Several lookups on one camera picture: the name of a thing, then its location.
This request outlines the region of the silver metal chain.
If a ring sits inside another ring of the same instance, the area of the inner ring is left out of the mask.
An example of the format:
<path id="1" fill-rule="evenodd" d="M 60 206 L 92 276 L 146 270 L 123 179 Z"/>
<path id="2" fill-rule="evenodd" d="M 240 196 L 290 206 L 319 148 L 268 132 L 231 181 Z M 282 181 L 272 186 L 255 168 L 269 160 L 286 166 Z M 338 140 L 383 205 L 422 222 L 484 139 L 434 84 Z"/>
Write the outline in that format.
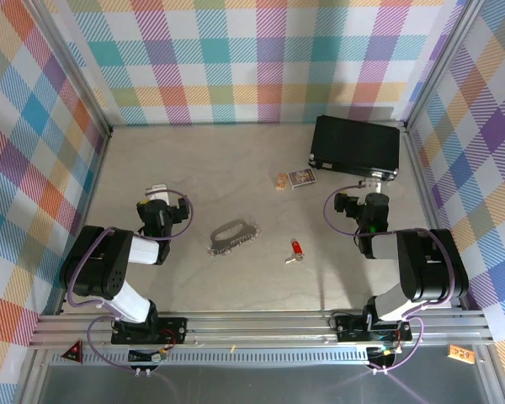
<path id="1" fill-rule="evenodd" d="M 212 257 L 227 255 L 236 247 L 253 241 L 259 234 L 260 228 L 251 216 L 247 220 L 236 218 L 210 233 L 208 252 Z"/>

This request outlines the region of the purple playing card box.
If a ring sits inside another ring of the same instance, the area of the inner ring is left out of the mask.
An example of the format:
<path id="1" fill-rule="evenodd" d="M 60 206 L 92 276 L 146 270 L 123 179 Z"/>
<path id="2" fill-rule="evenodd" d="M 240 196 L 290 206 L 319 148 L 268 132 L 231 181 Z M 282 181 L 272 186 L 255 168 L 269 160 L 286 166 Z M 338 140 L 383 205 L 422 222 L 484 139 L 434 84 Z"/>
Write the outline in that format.
<path id="1" fill-rule="evenodd" d="M 290 186 L 292 189 L 296 189 L 306 185 L 311 185 L 316 182 L 316 176 L 311 168 L 288 172 L 287 176 L 290 181 Z"/>

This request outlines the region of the black hard case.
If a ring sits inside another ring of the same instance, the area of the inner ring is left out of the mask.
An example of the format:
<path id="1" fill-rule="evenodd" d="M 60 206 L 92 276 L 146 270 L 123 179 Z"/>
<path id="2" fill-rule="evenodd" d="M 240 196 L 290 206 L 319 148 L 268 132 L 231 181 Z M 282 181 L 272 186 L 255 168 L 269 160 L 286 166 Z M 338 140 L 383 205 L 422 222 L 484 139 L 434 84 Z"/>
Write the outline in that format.
<path id="1" fill-rule="evenodd" d="M 396 127 L 320 115 L 308 163 L 316 169 L 392 181 L 400 169 L 400 144 Z"/>

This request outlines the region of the black connector hub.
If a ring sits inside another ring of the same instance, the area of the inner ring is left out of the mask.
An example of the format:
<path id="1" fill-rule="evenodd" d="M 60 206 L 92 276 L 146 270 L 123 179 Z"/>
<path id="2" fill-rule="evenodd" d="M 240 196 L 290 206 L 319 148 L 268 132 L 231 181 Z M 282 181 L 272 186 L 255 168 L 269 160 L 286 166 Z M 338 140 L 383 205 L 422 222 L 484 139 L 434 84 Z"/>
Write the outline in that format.
<path id="1" fill-rule="evenodd" d="M 372 369 L 391 367 L 396 361 L 396 351 L 385 347 L 367 348 L 367 358 Z"/>
<path id="2" fill-rule="evenodd" d="M 157 351 L 130 349 L 128 351 L 128 361 L 131 363 L 138 362 L 138 363 L 160 364 L 161 362 L 166 360 L 167 360 L 167 351 L 165 349 Z"/>

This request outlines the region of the red triangle sticker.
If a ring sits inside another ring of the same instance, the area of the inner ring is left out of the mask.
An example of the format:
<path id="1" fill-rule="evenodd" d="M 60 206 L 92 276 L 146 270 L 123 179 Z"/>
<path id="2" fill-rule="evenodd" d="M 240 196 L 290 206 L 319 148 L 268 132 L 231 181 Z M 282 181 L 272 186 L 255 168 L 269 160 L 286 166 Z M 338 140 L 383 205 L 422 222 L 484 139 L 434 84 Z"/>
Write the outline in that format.
<path id="1" fill-rule="evenodd" d="M 65 353 L 61 355 L 61 358 L 82 364 L 82 339 L 78 339 Z"/>

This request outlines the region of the orange paper tag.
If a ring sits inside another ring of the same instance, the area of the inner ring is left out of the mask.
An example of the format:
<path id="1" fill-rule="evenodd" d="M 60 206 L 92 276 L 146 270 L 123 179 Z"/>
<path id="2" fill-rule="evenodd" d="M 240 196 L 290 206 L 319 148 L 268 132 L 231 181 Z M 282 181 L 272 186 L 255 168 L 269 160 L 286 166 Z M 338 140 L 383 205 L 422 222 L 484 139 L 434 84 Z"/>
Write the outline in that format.
<path id="1" fill-rule="evenodd" d="M 448 357 L 466 364 L 474 364 L 476 362 L 474 351 L 454 344 L 449 345 Z"/>

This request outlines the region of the grey metal sheet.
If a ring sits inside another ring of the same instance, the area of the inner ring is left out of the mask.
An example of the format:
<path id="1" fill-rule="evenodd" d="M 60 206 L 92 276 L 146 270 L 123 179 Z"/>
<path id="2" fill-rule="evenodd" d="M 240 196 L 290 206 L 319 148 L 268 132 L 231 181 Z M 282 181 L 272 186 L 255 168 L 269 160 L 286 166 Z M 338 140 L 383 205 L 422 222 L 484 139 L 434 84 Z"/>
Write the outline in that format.
<path id="1" fill-rule="evenodd" d="M 505 404 L 474 366 L 176 366 L 136 377 L 106 366 L 50 366 L 22 404 Z"/>

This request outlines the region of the aluminium side rail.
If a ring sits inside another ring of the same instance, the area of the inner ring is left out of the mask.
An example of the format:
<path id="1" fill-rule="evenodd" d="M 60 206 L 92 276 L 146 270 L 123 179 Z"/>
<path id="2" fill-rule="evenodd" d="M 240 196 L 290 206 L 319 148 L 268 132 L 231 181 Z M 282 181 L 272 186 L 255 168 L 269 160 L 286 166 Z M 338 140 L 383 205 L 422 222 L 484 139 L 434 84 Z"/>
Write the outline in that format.
<path id="1" fill-rule="evenodd" d="M 442 227 L 433 191 L 417 153 L 417 142 L 409 133 L 403 135 L 417 193 L 429 231 L 402 231 L 397 236 L 401 286 L 412 300 L 436 300 L 467 291 L 468 279 L 451 232 Z"/>
<path id="2" fill-rule="evenodd" d="M 71 249 L 73 247 L 74 242 L 77 239 L 77 236 L 80 234 L 81 229 L 83 228 L 84 225 L 87 224 L 87 219 L 88 219 L 89 212 L 90 212 L 90 209 L 92 206 L 93 198 L 94 198 L 94 195 L 97 191 L 98 181 L 100 178 L 100 172 L 102 170 L 102 167 L 105 162 L 105 158 L 107 156 L 109 143 L 113 137 L 114 129 L 115 129 L 114 125 L 111 125 L 109 127 L 109 132 L 104 136 L 104 140 L 103 140 L 103 143 L 102 143 L 102 146 L 100 149 L 100 153 L 98 154 L 97 157 L 94 157 L 93 164 L 90 166 L 91 171 L 92 171 L 92 175 L 93 175 L 92 180 L 91 180 L 91 183 L 88 187 L 87 196 L 81 200 L 81 202 L 82 202 L 81 203 L 81 207 L 82 207 L 81 217 L 76 224 L 74 235 L 71 236 L 70 240 L 66 244 L 66 250 L 64 252 L 63 260 L 66 260 L 69 252 L 71 251 Z"/>

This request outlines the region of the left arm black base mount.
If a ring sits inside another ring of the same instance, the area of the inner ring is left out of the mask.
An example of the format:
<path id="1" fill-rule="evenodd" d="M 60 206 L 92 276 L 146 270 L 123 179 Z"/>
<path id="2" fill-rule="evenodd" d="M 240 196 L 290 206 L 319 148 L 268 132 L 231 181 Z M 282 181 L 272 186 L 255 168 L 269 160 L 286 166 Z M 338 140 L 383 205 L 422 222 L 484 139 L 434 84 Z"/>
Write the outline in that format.
<path id="1" fill-rule="evenodd" d="M 185 317 L 160 316 L 145 323 L 116 321 L 112 325 L 113 345 L 174 345 L 184 343 L 187 332 Z"/>

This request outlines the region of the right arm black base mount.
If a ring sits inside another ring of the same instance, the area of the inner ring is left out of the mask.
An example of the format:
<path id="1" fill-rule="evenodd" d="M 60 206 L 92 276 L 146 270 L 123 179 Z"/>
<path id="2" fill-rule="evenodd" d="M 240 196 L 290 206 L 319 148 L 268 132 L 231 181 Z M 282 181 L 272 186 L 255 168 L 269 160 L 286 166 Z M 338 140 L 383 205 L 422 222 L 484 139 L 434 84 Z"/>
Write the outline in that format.
<path id="1" fill-rule="evenodd" d="M 362 316 L 335 316 L 334 329 L 340 343 L 411 342 L 412 329 L 408 322 L 372 322 Z"/>

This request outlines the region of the aluminium mounting rail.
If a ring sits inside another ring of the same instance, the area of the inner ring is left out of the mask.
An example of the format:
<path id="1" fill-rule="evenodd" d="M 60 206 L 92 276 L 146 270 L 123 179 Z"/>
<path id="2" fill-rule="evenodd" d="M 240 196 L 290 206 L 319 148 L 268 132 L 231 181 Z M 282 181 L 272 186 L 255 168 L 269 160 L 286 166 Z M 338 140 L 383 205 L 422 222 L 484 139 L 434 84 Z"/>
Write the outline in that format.
<path id="1" fill-rule="evenodd" d="M 327 325 L 329 311 L 192 311 L 161 312 L 163 317 L 187 319 L 180 348 L 321 348 L 339 344 Z M 41 316 L 29 343 L 31 349 L 68 348 L 90 336 L 98 348 L 112 348 L 111 322 L 98 313 Z M 420 314 L 425 346 L 487 345 L 492 333 L 482 311 L 432 309 Z"/>

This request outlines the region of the aluminium frame post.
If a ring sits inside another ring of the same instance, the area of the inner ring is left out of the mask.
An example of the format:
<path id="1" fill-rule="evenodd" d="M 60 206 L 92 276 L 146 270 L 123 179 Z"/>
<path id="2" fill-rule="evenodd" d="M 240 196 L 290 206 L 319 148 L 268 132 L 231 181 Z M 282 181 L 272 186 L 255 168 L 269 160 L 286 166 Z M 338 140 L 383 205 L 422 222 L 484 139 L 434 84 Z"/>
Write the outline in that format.
<path id="1" fill-rule="evenodd" d="M 428 107 L 443 75 L 453 62 L 463 40 L 486 0 L 445 0 L 418 62 L 420 76 L 411 79 L 412 92 L 402 98 L 404 110 L 397 119 L 410 130 Z"/>
<path id="2" fill-rule="evenodd" d="M 83 76 L 80 66 L 71 53 L 67 42 L 63 39 L 44 0 L 22 0 L 22 3 L 40 28 L 42 35 L 49 43 L 62 69 L 71 79 L 72 85 L 79 94 L 79 98 L 84 102 L 87 111 L 93 117 L 97 127 L 109 139 L 113 133 L 113 126 L 109 123 L 102 108 L 99 106 L 94 93 L 88 85 L 88 81 Z"/>

